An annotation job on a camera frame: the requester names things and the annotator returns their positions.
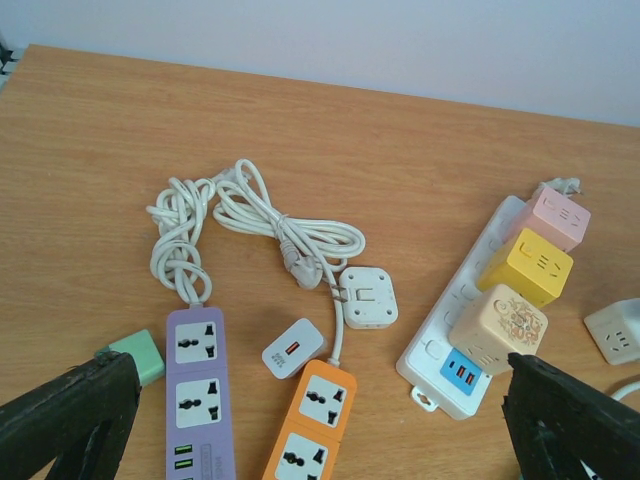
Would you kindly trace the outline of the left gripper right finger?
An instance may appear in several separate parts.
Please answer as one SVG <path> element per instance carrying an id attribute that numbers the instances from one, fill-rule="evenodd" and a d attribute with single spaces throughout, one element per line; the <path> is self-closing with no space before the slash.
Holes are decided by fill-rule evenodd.
<path id="1" fill-rule="evenodd" d="M 525 479 L 639 477 L 639 412 L 546 363 L 511 353 L 502 411 Z"/>

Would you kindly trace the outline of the pink cube socket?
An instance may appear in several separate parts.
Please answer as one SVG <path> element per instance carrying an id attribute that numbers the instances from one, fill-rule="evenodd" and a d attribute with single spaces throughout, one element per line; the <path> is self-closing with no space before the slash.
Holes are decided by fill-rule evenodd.
<path id="1" fill-rule="evenodd" d="M 565 253 L 582 243 L 591 212 L 570 197 L 544 186 L 525 204 L 512 221 L 505 239 L 528 228 Z"/>

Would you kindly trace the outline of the beige cube socket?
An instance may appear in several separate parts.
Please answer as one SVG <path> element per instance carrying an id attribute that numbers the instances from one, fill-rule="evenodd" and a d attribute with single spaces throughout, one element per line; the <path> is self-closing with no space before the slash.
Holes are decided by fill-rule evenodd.
<path id="1" fill-rule="evenodd" d="M 548 326 L 541 310 L 498 284 L 465 307 L 448 340 L 485 373 L 496 376 L 510 370 L 509 354 L 534 355 Z"/>

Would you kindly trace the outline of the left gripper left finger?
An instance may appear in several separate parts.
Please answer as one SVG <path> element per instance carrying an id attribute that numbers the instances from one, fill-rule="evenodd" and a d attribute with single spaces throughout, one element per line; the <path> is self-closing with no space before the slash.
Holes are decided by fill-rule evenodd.
<path id="1" fill-rule="evenodd" d="M 104 352 L 1 406 L 1 477 L 113 479 L 138 410 L 133 357 Z"/>

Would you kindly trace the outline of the yellow cube socket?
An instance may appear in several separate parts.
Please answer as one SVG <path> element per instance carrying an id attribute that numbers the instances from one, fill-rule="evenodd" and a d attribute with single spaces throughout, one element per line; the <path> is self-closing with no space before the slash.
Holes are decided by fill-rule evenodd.
<path id="1" fill-rule="evenodd" d="M 524 228 L 494 253 L 476 286 L 486 291 L 498 284 L 507 285 L 541 308 L 561 296 L 573 265 L 571 256 Z"/>

